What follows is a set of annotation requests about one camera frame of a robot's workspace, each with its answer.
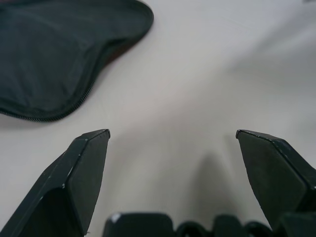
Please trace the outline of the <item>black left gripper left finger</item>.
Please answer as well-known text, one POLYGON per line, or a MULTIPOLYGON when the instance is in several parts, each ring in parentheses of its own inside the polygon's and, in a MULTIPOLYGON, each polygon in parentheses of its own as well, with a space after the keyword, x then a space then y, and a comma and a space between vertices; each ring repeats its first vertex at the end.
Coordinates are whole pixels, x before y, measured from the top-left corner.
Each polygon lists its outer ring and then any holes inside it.
POLYGON ((84 237, 99 197, 110 132, 84 133, 49 165, 0 237, 84 237))

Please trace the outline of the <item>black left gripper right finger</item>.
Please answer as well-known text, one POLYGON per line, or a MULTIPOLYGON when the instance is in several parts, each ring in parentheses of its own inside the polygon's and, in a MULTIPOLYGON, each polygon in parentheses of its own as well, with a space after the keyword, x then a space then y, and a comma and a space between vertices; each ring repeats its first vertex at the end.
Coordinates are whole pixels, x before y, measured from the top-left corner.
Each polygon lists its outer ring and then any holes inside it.
POLYGON ((274 232, 316 232, 316 169, 285 140, 238 130, 253 193, 274 232))

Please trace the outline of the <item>dark fabric pouch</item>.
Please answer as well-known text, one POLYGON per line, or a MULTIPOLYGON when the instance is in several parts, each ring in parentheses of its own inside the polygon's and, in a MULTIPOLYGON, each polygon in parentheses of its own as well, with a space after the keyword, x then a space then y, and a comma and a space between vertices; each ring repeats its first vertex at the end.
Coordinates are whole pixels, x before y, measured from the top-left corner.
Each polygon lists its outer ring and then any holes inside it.
POLYGON ((68 116, 153 22, 139 0, 0 0, 0 114, 68 116))

